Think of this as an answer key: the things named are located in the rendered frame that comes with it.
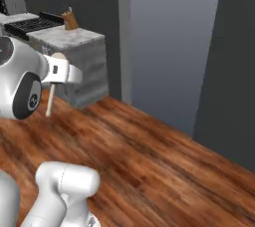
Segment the black hob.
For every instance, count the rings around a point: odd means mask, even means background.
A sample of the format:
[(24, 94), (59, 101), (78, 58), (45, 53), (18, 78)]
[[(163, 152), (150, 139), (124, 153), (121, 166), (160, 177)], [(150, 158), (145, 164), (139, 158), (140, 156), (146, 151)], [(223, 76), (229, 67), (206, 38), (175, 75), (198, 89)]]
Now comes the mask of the black hob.
[(4, 29), (7, 33), (28, 41), (28, 33), (61, 26), (63, 24), (64, 19), (61, 16), (40, 12), (38, 18), (7, 23), (4, 25)]

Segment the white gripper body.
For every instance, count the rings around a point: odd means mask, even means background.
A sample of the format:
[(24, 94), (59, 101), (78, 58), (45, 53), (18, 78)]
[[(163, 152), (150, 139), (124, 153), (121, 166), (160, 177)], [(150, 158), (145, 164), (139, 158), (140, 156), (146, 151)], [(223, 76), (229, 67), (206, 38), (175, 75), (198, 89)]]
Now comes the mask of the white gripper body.
[(83, 80), (83, 72), (75, 67), (70, 65), (68, 68), (67, 83), (68, 84), (80, 84)]

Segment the grey marble counter cabinet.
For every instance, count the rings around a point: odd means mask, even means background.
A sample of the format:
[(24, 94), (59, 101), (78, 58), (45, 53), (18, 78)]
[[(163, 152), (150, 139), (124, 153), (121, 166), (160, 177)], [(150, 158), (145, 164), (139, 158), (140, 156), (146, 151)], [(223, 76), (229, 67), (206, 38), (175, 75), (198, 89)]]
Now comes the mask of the grey marble counter cabinet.
[(60, 52), (83, 72), (77, 85), (59, 85), (56, 95), (76, 109), (83, 109), (109, 94), (105, 36), (83, 28), (66, 30), (58, 26), (27, 34), (38, 52)]

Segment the dark grey tall cabinet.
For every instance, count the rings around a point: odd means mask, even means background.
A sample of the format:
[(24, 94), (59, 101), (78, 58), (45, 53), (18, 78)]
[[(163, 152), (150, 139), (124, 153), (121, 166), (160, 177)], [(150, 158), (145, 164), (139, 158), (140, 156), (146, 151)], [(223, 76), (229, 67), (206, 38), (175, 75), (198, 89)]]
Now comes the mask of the dark grey tall cabinet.
[(219, 0), (193, 139), (255, 172), (255, 0)]

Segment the brown knife block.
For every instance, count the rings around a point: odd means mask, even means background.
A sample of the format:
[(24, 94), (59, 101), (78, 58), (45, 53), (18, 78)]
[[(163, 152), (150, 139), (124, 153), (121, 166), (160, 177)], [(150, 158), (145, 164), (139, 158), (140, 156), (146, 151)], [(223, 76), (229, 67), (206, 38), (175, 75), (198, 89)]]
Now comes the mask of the brown knife block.
[(79, 28), (79, 24), (75, 18), (72, 8), (69, 8), (68, 11), (65, 11), (62, 14), (62, 18), (64, 19), (64, 24), (65, 24), (66, 30), (70, 31), (70, 30), (75, 30), (75, 29)]

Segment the grey small appliance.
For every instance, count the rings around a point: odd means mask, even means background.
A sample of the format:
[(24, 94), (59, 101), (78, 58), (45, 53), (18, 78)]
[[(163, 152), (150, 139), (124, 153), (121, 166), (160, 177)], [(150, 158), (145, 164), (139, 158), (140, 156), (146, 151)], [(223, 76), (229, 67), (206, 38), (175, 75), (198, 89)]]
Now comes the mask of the grey small appliance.
[(10, 16), (26, 13), (25, 0), (0, 0), (0, 13)]

